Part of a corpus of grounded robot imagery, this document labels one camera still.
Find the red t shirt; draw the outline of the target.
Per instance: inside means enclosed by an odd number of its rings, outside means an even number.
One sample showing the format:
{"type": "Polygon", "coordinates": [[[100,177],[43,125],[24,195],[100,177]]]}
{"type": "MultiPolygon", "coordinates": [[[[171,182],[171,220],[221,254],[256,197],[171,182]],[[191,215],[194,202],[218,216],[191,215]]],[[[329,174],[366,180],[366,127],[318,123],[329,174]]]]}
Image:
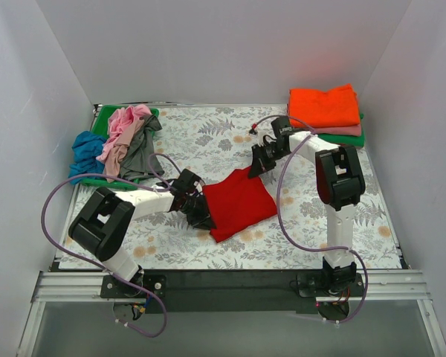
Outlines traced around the red t shirt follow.
{"type": "Polygon", "coordinates": [[[249,178],[249,172],[248,167],[235,169],[223,181],[203,188],[216,225],[210,235],[217,243],[277,214],[275,201],[261,178],[249,178]]]}

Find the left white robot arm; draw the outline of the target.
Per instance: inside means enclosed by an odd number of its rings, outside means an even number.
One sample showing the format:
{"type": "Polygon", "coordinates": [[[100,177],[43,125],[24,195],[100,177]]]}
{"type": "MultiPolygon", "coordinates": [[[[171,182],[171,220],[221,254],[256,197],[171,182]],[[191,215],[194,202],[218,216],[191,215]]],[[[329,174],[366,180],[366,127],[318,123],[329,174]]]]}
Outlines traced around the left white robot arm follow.
{"type": "Polygon", "coordinates": [[[148,190],[114,193],[100,187],[71,223],[68,234],[108,271],[120,276],[112,278],[111,284],[121,294],[140,297],[143,287],[156,292],[143,277],[143,269],[123,247],[129,224],[154,213],[179,211],[192,228],[205,231],[215,228],[203,186],[200,176],[185,169],[178,178],[160,182],[148,190]]]}

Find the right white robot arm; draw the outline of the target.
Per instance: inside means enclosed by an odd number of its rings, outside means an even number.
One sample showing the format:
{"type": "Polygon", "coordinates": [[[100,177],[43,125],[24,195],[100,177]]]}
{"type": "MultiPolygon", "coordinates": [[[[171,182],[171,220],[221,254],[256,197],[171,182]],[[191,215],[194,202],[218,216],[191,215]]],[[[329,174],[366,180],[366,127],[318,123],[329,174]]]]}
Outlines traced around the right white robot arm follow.
{"type": "Polygon", "coordinates": [[[279,196],[285,171],[295,155],[315,166],[317,193],[326,209],[326,247],[306,248],[292,238],[288,241],[303,251],[323,254],[323,267],[313,285],[335,296],[348,291],[356,281],[358,256],[352,248],[354,218],[366,184],[354,146],[331,144],[319,138],[309,124],[303,125],[305,129],[293,127],[287,115],[269,115],[253,124],[250,134],[258,141],[252,146],[248,177],[252,179],[271,171],[278,160],[286,157],[277,186],[279,196]]]}

